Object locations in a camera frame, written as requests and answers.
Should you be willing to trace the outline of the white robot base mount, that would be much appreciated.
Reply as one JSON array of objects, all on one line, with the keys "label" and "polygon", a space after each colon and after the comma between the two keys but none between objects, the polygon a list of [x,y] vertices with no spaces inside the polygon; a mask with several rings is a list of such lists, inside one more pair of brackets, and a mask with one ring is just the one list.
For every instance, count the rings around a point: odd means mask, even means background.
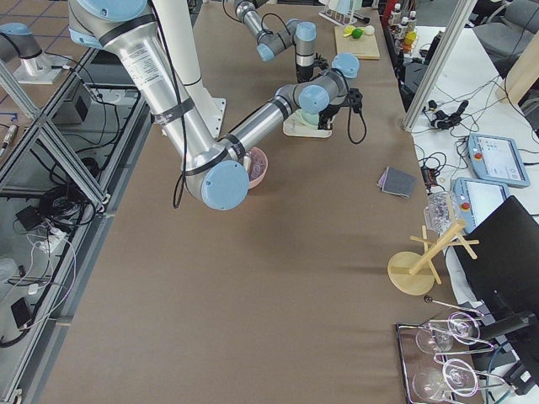
[{"label": "white robot base mount", "polygon": [[202,102],[199,107],[201,116],[214,139],[221,134],[227,101],[215,98],[206,88],[202,88]]}]

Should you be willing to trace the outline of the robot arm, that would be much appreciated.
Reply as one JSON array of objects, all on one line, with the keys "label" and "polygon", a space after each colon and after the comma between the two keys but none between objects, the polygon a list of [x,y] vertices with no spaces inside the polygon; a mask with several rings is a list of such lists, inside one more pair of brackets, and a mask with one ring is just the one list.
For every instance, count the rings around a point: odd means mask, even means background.
[{"label": "robot arm", "polygon": [[[293,47],[296,80],[299,83],[310,81],[316,68],[320,71],[327,69],[328,60],[316,52],[317,26],[313,22],[299,19],[289,19],[285,23],[276,13],[260,16],[258,9],[265,4],[266,1],[233,1],[234,15],[231,15],[226,10],[225,1],[221,1],[224,14],[234,22],[246,26],[256,39],[257,52],[262,61],[271,61]],[[283,28],[278,32],[271,30],[264,23],[268,16],[276,17]]]},{"label": "robot arm", "polygon": [[184,1],[71,1],[72,40],[116,55],[149,106],[154,121],[182,158],[174,191],[214,210],[240,205],[248,193],[245,158],[297,110],[323,126],[345,106],[360,63],[350,53],[325,61],[315,51],[316,27],[289,20],[279,32],[264,25],[259,2],[236,1],[232,18],[248,28],[264,61],[293,49],[297,81],[279,88],[230,133],[217,127],[223,111],[201,81],[192,20]]}]

